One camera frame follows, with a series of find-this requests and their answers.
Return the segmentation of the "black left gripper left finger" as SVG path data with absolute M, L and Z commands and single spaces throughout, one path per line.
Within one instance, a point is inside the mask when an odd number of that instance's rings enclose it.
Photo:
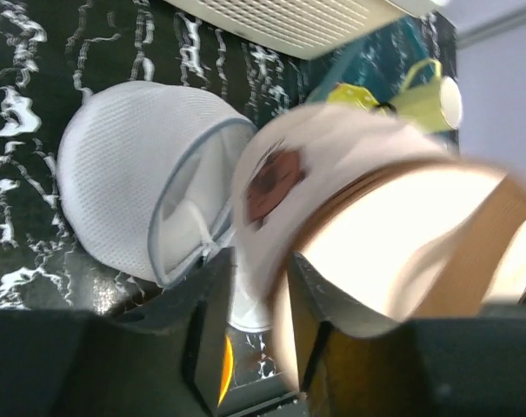
M 213 416 L 232 257 L 117 318 L 0 310 L 0 416 Z

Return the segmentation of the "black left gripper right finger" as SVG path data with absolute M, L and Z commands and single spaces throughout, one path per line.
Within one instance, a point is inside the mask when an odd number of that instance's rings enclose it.
M 300 254 L 288 284 L 313 416 L 526 416 L 526 301 L 463 319 L 392 321 Z

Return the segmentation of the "beige brown-trimmed laundry bag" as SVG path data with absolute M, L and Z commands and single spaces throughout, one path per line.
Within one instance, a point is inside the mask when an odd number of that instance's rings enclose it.
M 397 116 L 309 104 L 247 145 L 232 183 L 233 325 L 271 332 L 299 388 L 286 263 L 395 321 L 473 315 L 526 295 L 526 189 Z

